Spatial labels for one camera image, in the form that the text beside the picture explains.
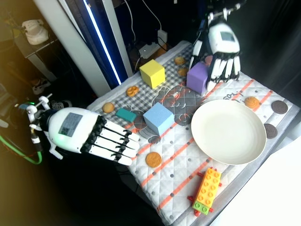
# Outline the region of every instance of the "white plate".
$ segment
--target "white plate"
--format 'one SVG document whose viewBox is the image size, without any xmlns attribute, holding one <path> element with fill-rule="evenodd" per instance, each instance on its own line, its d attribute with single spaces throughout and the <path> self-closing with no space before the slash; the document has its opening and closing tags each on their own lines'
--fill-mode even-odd
<svg viewBox="0 0 301 226">
<path fill-rule="evenodd" d="M 214 100 L 198 108 L 191 121 L 191 132 L 205 154 L 229 165 L 254 161 L 267 141 L 258 116 L 231 100 Z"/>
</svg>

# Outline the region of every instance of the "sneaker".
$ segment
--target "sneaker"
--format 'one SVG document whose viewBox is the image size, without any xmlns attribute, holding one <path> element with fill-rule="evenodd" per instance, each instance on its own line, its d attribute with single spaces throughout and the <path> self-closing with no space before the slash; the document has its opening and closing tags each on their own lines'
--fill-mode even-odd
<svg viewBox="0 0 301 226">
<path fill-rule="evenodd" d="M 51 101 L 49 104 L 50 108 L 54 110 L 61 110 L 66 107 L 72 107 L 72 103 L 70 100 L 62 100 L 62 101 Z"/>
<path fill-rule="evenodd" d="M 39 95 L 44 92 L 44 89 L 50 86 L 51 83 L 46 79 L 40 79 L 40 82 L 32 88 L 32 91 L 35 95 Z"/>
</svg>

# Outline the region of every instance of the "purple cube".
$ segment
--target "purple cube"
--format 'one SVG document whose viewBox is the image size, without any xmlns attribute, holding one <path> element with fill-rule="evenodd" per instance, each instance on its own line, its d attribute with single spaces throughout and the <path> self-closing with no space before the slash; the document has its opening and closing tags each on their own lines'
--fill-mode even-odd
<svg viewBox="0 0 301 226">
<path fill-rule="evenodd" d="M 200 94 L 206 91 L 208 70 L 205 64 L 198 62 L 187 73 L 186 86 Z"/>
</svg>

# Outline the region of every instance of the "power outlet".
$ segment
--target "power outlet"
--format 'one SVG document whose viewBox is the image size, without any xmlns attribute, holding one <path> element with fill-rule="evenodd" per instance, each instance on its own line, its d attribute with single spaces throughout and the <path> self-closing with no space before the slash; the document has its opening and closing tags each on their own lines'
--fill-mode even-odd
<svg viewBox="0 0 301 226">
<path fill-rule="evenodd" d="M 163 46 L 166 42 L 167 42 L 167 32 L 163 30 L 158 30 L 158 43 L 161 46 Z M 153 42 L 151 45 L 145 45 L 141 49 L 139 49 L 139 53 L 143 59 L 147 59 L 160 48 L 161 47 L 157 43 Z"/>
</svg>

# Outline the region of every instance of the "green rectangular block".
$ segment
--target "green rectangular block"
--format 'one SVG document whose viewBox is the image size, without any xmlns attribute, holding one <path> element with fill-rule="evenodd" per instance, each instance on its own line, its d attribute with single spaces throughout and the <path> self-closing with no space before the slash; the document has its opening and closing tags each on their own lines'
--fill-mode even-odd
<svg viewBox="0 0 301 226">
<path fill-rule="evenodd" d="M 208 214 L 209 209 L 210 209 L 209 207 L 207 207 L 207 206 L 201 204 L 200 202 L 198 202 L 198 201 L 196 201 L 196 200 L 194 201 L 192 207 L 193 207 L 195 210 L 198 210 L 198 211 L 200 211 L 201 213 L 204 213 L 205 215 Z"/>
<path fill-rule="evenodd" d="M 133 113 L 133 112 L 129 112 L 128 110 L 126 109 L 123 109 L 123 108 L 120 108 L 117 112 L 116 112 L 116 116 L 124 119 L 124 120 L 127 120 L 127 121 L 130 121 L 130 122 L 133 122 L 136 118 L 136 114 Z"/>
</svg>

